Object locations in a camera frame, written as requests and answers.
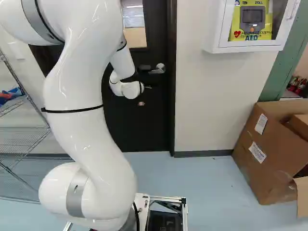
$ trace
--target green door frame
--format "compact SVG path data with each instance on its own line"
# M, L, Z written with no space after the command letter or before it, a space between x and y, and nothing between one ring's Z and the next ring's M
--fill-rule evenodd
M277 101L287 87L308 42L308 0L301 0L289 38L278 53L259 101Z

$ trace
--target aed sign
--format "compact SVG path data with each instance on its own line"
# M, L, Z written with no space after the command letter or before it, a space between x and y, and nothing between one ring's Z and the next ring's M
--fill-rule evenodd
M273 13L269 1L236 0L229 41L271 40Z

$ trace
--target door handle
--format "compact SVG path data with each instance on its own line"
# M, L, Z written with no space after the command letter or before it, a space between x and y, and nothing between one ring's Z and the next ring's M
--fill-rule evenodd
M166 66L164 64L157 64L156 69L149 71L149 74L163 74L166 72Z

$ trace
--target red heart logo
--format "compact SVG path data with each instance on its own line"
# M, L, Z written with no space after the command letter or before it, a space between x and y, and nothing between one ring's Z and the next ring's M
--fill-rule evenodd
M239 37L240 34L241 34L241 31L240 31L240 30L234 32L234 36L235 36L236 38Z

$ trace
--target white wall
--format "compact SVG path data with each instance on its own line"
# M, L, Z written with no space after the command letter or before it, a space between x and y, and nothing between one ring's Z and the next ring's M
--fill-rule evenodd
M202 51L214 3L178 0L175 151L232 149L278 54Z
M294 76L301 76L301 77L308 78L308 46L307 45L294 71Z
M12 49L8 45L11 42L15 42L18 51L25 58L23 60L17 60ZM9 59L16 75L22 82L28 94L33 99L38 108L43 107L43 83L44 74L42 73L38 63L36 62L29 46L21 41L10 36L0 26L0 48L3 53Z

